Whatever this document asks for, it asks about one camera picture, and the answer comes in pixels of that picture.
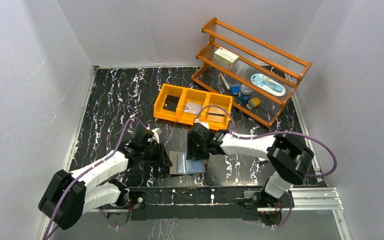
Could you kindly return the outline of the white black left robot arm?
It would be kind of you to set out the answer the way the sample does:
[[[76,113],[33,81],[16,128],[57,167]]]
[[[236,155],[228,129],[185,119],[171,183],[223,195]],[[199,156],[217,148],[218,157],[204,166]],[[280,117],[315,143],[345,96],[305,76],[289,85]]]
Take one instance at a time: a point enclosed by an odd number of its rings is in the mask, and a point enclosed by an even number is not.
[[[71,172],[59,170],[40,199],[38,209],[67,230],[90,210],[105,205],[126,208],[132,204],[129,188],[113,176],[145,161],[172,166],[160,141],[161,132],[160,128],[141,128],[130,141],[97,162]]]

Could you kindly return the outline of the grey card holder wallet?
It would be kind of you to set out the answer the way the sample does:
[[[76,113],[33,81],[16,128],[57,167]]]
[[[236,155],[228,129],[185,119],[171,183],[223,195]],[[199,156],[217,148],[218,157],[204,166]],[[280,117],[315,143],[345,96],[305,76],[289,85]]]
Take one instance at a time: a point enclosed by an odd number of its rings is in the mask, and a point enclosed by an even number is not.
[[[187,158],[186,152],[170,151],[169,160],[172,166],[169,167],[171,175],[193,175],[206,172],[206,159]]]

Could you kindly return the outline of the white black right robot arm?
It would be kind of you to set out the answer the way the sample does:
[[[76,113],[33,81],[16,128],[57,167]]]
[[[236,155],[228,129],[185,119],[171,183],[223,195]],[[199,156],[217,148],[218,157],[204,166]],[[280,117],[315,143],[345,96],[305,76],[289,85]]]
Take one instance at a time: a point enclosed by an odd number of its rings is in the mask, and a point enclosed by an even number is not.
[[[244,155],[269,161],[275,172],[263,187],[261,199],[275,207],[285,192],[304,182],[312,164],[314,152],[300,137],[301,133],[288,131],[265,136],[213,131],[199,122],[187,131],[187,156],[207,160],[210,155]]]

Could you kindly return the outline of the yellow plastic triple bin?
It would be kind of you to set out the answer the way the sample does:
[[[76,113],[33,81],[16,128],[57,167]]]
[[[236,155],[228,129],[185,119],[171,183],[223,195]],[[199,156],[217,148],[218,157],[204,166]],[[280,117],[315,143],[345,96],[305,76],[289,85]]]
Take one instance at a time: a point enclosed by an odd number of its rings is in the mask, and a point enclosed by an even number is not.
[[[211,130],[226,130],[232,104],[229,95],[164,83],[154,103],[153,117],[186,125],[199,119]]]

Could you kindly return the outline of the black credit card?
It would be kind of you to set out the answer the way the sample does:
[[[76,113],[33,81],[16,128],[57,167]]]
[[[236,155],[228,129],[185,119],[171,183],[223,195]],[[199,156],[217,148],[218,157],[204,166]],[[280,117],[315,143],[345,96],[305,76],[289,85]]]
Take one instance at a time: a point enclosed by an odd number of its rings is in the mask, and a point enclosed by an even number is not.
[[[179,96],[167,95],[162,109],[175,112],[177,110],[179,100],[180,100]]]

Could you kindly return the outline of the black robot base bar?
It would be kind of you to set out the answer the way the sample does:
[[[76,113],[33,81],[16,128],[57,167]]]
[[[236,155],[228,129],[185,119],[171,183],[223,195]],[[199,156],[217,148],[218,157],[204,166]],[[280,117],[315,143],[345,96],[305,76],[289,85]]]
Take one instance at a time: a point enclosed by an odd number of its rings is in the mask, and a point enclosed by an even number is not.
[[[132,220],[242,219],[259,220],[281,205],[263,204],[261,187],[131,187]]]

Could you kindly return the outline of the orange wooden shelf rack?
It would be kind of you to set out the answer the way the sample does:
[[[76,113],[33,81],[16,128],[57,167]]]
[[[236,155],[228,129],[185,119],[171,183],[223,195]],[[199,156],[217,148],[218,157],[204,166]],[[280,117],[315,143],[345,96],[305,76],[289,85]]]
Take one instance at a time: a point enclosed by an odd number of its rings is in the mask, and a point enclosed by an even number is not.
[[[229,85],[246,84],[253,89],[252,98],[259,98],[261,104],[255,109],[247,108],[248,102],[233,97],[233,107],[270,128],[282,113],[312,63],[290,54],[272,44],[258,39],[216,17],[201,28],[209,36],[206,46],[197,54],[202,61],[201,68],[192,75],[192,81],[209,92],[231,95],[220,84],[223,73]],[[228,66],[214,59],[214,52],[223,47],[239,56],[234,66]],[[251,83],[253,74],[263,74],[282,85],[286,93],[274,96]]]

